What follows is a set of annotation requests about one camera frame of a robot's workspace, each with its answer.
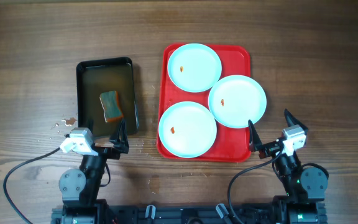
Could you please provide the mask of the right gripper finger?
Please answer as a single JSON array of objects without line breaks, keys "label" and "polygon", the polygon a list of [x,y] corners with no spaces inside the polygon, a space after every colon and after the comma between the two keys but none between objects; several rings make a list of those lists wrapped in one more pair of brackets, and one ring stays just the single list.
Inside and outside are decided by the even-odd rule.
[{"label": "right gripper finger", "polygon": [[251,120],[248,120],[249,127],[249,150],[252,152],[260,151],[262,147],[262,141],[257,134],[254,124]]},{"label": "right gripper finger", "polygon": [[304,130],[304,132],[308,132],[308,127],[296,119],[287,109],[284,109],[284,117],[289,127],[299,125]]}]

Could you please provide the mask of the orange green sponge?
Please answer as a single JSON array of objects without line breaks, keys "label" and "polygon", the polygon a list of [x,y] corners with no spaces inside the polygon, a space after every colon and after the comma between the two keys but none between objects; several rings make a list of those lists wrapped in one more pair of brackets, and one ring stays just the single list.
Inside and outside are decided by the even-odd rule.
[{"label": "orange green sponge", "polygon": [[112,123],[124,117],[122,109],[119,105],[119,95],[117,91],[109,91],[100,94],[99,96],[104,120],[106,123]]}]

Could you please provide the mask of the light blue plate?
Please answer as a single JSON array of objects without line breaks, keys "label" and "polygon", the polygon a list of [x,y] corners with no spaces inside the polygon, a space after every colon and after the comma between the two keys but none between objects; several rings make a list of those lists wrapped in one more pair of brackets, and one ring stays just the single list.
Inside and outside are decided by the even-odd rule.
[{"label": "light blue plate", "polygon": [[264,89],[254,79],[244,75],[220,79],[208,95],[208,108],[215,120],[229,128],[246,128],[249,121],[257,123],[266,107]]},{"label": "light blue plate", "polygon": [[199,103],[182,101],[161,116],[158,136],[165,149],[180,158],[195,158],[213,146],[217,124],[211,112]]},{"label": "light blue plate", "polygon": [[175,86],[199,93],[209,90],[220,79],[223,66],[218,54],[203,44],[185,44],[169,57],[167,72]]}]

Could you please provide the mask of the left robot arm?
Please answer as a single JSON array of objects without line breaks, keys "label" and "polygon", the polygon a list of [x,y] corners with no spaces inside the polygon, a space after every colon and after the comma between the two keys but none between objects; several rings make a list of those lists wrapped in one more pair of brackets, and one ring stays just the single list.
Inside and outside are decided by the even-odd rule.
[{"label": "left robot arm", "polygon": [[89,128],[75,128],[66,135],[60,149],[64,153],[73,151],[83,156],[77,169],[62,174],[59,189],[63,208],[54,210],[51,222],[54,224],[97,224],[116,223],[116,216],[105,199],[98,200],[98,192],[105,172],[109,172],[107,160],[120,159],[129,152],[126,121],[121,120],[117,131],[109,138],[112,146],[96,146]]}]

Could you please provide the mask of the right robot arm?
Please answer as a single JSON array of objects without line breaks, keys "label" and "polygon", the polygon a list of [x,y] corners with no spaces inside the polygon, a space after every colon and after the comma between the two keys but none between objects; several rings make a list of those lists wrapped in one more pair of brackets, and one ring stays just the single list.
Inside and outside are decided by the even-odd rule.
[{"label": "right robot arm", "polygon": [[288,110],[284,110],[288,127],[275,141],[262,143],[249,121],[249,145],[259,157],[272,158],[273,171],[286,191],[284,196],[275,196],[268,210],[270,223],[327,223],[328,217],[323,203],[328,187],[329,172],[315,163],[302,164],[296,151],[306,144],[308,128]]}]

